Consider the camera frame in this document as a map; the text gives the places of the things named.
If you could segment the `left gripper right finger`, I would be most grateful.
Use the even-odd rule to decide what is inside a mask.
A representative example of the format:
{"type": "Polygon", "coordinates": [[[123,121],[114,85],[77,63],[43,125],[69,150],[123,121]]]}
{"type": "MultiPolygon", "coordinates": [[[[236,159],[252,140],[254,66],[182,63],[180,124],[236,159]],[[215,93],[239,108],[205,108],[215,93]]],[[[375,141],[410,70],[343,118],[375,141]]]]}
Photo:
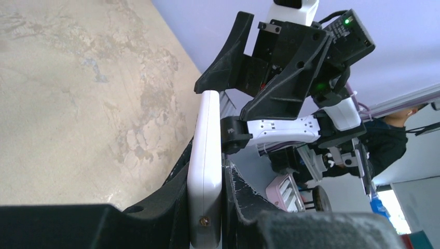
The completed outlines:
{"type": "Polygon", "coordinates": [[[286,212],[261,196],[228,161],[223,166],[223,248],[404,248],[373,213],[286,212]]]}

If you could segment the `pink white rack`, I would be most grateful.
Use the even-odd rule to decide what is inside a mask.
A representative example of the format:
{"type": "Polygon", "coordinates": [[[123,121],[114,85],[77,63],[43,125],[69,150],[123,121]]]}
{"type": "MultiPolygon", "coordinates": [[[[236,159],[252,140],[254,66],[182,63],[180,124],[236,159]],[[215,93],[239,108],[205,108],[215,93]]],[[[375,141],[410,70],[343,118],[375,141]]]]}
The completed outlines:
{"type": "Polygon", "coordinates": [[[267,199],[286,212],[305,212],[306,208],[292,174],[277,176],[266,188],[267,199]]]}

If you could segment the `aluminium frame rail right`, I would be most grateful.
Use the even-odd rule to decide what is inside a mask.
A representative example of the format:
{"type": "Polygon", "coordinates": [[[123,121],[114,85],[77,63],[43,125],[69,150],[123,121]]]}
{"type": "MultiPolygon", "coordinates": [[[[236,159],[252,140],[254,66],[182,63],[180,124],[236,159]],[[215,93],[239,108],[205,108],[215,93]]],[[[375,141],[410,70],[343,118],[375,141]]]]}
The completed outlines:
{"type": "Polygon", "coordinates": [[[360,118],[369,120],[370,117],[382,117],[398,110],[417,106],[424,103],[431,103],[439,99],[439,84],[432,85],[402,96],[376,104],[369,107],[369,110],[361,111],[360,118]]]}

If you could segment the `person in dark clothing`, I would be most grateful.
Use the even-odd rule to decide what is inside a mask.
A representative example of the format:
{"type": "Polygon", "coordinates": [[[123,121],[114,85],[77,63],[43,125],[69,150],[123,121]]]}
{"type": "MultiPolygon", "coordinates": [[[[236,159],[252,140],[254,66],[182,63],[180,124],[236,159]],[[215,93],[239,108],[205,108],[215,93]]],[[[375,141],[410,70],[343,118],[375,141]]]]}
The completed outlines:
{"type": "Polygon", "coordinates": [[[364,123],[367,132],[360,136],[360,141],[369,152],[371,177],[403,157],[408,142],[405,123],[426,106],[423,103],[364,123]]]}

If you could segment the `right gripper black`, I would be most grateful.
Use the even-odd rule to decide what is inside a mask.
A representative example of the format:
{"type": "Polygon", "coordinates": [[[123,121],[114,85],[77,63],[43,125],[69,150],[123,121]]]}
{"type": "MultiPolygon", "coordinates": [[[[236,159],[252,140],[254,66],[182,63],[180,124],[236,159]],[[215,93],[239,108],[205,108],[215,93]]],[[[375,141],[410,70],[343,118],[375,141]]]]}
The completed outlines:
{"type": "Polygon", "coordinates": [[[237,89],[255,97],[241,120],[295,120],[330,46],[319,25],[272,20],[258,25],[251,56],[244,53],[254,15],[238,12],[229,36],[194,92],[237,89]]]}

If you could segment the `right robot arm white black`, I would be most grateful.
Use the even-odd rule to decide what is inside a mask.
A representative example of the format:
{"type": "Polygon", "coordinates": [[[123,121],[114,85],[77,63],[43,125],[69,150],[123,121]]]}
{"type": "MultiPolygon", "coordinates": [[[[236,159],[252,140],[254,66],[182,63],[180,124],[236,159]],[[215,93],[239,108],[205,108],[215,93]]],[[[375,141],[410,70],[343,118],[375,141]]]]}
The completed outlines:
{"type": "Polygon", "coordinates": [[[319,22],[271,19],[258,25],[244,53],[254,16],[238,12],[219,54],[196,81],[201,95],[192,166],[253,145],[307,144],[331,148],[365,133],[346,88],[351,66],[375,49],[353,9],[319,22]]]}

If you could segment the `white red remote control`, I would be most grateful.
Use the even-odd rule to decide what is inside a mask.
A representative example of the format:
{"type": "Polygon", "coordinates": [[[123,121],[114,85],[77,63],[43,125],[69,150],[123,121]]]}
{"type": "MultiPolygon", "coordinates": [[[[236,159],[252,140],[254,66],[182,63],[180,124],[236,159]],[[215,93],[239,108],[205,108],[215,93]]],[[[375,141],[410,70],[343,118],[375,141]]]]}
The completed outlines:
{"type": "Polygon", "coordinates": [[[204,91],[190,154],[187,191],[190,243],[217,248],[221,238],[222,150],[219,93],[204,91]]]}

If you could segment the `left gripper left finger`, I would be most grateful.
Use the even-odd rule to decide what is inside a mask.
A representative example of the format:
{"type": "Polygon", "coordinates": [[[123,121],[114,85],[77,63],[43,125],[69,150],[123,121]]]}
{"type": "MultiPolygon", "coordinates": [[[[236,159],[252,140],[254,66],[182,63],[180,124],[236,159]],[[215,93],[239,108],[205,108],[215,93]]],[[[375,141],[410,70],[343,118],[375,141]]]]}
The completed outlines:
{"type": "Polygon", "coordinates": [[[121,211],[110,204],[1,207],[1,248],[189,248],[189,143],[164,184],[121,211]]]}

